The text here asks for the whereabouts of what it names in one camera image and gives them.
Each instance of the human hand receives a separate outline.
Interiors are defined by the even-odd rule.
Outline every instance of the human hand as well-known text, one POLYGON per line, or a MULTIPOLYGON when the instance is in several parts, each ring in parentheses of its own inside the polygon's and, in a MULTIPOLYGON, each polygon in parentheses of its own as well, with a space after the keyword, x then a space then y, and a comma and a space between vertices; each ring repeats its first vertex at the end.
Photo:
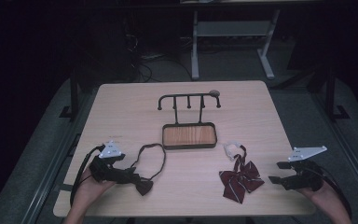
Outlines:
POLYGON ((323 181, 322 187, 317 191, 313 191, 311 188, 297 189, 296 191, 310 199, 333 223, 351 223, 348 212, 338 194, 327 182, 323 181))
POLYGON ((115 184, 116 182, 113 181, 96 181, 91 176, 91 170, 88 167, 80 178, 74 202, 64 223, 82 223, 87 209, 89 209, 89 207, 97 201, 107 189, 115 184))

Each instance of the black cable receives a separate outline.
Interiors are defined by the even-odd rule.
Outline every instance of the black cable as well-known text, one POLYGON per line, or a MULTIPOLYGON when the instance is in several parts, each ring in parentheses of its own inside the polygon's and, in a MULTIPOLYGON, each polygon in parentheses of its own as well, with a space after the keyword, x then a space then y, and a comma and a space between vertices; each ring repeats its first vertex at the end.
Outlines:
POLYGON ((333 190, 338 194, 339 199, 341 200, 342 204, 344 205, 345 209, 347 210, 348 216, 351 219, 351 205, 350 205, 348 199, 345 197, 345 194, 342 192, 341 188, 339 187, 338 182, 334 179, 334 177, 326 169, 324 169, 322 166, 319 166, 319 167, 322 170, 324 170, 325 172, 327 172, 333 180, 331 180, 327 176, 321 175, 311 169, 308 169, 308 168, 303 168, 303 169, 320 176, 328 185, 330 185, 331 188, 333 188, 333 190))
POLYGON ((71 198, 70 198, 70 204, 72 206, 73 202, 74 202, 74 198, 75 198, 75 195, 76 195, 76 192, 77 192, 77 189, 80 185, 80 178, 81 176, 83 175, 83 172, 84 172, 84 169, 86 168, 86 165, 87 165, 87 162, 89 161, 90 159, 90 156, 91 154, 96 151, 96 150, 99 150, 101 149, 102 147, 95 147, 92 149, 92 151, 86 155, 86 157, 84 158, 83 162, 81 163, 80 165, 80 169, 79 171, 77 172, 77 176, 76 176, 76 179, 75 179, 75 183, 74 185, 72 186, 72 191, 71 191, 71 198))
POLYGON ((297 224, 302 224, 302 222, 300 220, 298 220, 298 218, 296 217, 290 217, 295 223, 297 224))

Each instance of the wooden table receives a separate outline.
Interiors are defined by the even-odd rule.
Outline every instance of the wooden table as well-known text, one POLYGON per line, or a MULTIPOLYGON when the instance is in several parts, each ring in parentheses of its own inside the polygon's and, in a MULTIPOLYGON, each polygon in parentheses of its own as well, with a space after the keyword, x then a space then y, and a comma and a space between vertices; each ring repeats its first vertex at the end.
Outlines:
MULTIPOLYGON (((167 160, 160 175, 154 178, 152 190, 141 196, 132 184, 115 185, 88 211, 89 216, 102 217, 198 217, 198 216, 266 216, 306 215, 314 206, 301 194, 286 191, 270 183, 268 176, 288 176, 294 171, 278 169, 277 161, 286 161, 291 146, 269 95, 261 81, 177 82, 147 84, 102 85, 89 113, 76 153, 64 184, 72 185, 87 153, 110 139, 126 154, 117 168, 129 167, 145 144, 160 143, 162 126, 174 123, 172 101, 162 102, 164 94, 220 91, 222 107, 216 108, 213 97, 205 97, 202 121, 216 126, 215 148, 167 150, 167 160), (243 204, 223 197, 224 186, 219 171, 232 170, 223 149, 228 141, 242 143, 265 180, 251 194, 245 194, 243 204)), ((199 99, 178 98, 180 123, 197 122, 199 99)), ((148 148, 138 163, 136 172, 149 177, 160 167, 163 154, 159 147, 148 148)), ((70 209, 70 192, 61 190, 54 214, 65 217, 70 209)))

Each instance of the table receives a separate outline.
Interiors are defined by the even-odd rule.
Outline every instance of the table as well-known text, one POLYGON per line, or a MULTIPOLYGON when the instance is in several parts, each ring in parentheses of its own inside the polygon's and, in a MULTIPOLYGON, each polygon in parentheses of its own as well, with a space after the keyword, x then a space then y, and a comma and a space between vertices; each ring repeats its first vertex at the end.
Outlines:
MULTIPOLYGON (((152 190, 141 196, 133 185, 115 185, 88 211, 88 216, 101 217, 213 217, 307 215, 314 206, 301 194, 286 191, 270 183, 268 176, 288 176, 295 172, 278 169, 277 161, 286 161, 291 146, 278 113, 262 81, 177 82, 142 84, 105 84, 99 89, 84 131, 79 140, 64 184, 72 185, 80 163, 87 153, 110 139, 126 154, 117 168, 129 167, 145 144, 160 143, 162 126, 174 123, 171 101, 158 98, 164 94, 220 91, 221 108, 213 97, 205 97, 203 121, 216 127, 215 148, 167 150, 167 160, 152 190), (224 186, 218 172, 232 170, 223 149, 228 141, 242 143, 248 152, 247 161, 258 168, 266 182, 243 204, 224 198, 224 186)), ((177 99, 179 122, 198 121, 198 103, 177 99)), ((137 173, 149 177, 162 163, 159 147, 142 154, 137 173)), ((65 217, 70 209, 70 192, 61 190, 54 214, 65 217)))

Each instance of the plaid bow tie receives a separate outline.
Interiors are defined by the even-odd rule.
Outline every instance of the plaid bow tie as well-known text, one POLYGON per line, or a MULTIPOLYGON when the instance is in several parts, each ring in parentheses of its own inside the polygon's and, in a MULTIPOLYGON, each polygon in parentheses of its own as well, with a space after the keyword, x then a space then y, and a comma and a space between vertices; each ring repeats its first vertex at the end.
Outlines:
POLYGON ((244 150, 244 155, 242 157, 237 154, 234 157, 237 159, 235 161, 234 171, 219 172, 220 179, 225 185, 223 197, 229 198, 237 203, 243 203, 245 191, 251 193, 264 184, 255 165, 251 161, 245 164, 246 148, 244 146, 241 146, 241 148, 244 150))

